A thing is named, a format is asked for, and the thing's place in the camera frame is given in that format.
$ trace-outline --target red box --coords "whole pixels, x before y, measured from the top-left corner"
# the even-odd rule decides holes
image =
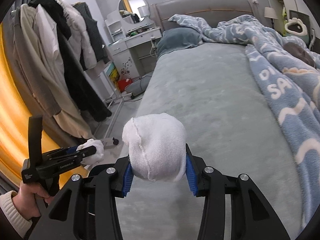
[[[132,83],[131,78],[127,78],[127,79],[122,79],[118,81],[118,86],[120,89],[120,92],[123,92],[124,89],[129,86]]]

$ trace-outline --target caster wheel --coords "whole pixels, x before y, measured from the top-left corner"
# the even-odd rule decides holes
[[[112,138],[113,139],[113,144],[114,145],[118,145],[119,144],[119,140],[118,139],[116,139],[116,138]]]

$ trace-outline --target human hand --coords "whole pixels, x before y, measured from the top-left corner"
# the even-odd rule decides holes
[[[40,183],[24,184],[23,182],[20,183],[18,194],[12,198],[13,205],[25,220],[41,216],[35,197],[44,198],[48,204],[53,200]]]

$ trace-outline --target sweater cuff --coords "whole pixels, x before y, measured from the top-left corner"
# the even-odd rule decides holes
[[[26,232],[32,225],[32,221],[25,220],[13,205],[12,197],[16,195],[17,193],[15,191],[10,191],[4,195],[1,195],[0,208],[2,209],[4,215],[6,216],[14,230],[16,230],[21,238],[24,238]]]

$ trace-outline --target mattress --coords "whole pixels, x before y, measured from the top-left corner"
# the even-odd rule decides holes
[[[222,174],[248,174],[295,239],[302,210],[298,174],[244,50],[205,43],[161,56],[137,116],[176,117],[187,130],[192,154]],[[121,156],[127,154],[124,147]],[[197,238],[204,198],[193,197],[186,178],[153,183],[135,177],[128,196],[116,201],[124,239]],[[225,239],[230,239],[228,196],[226,201]]]

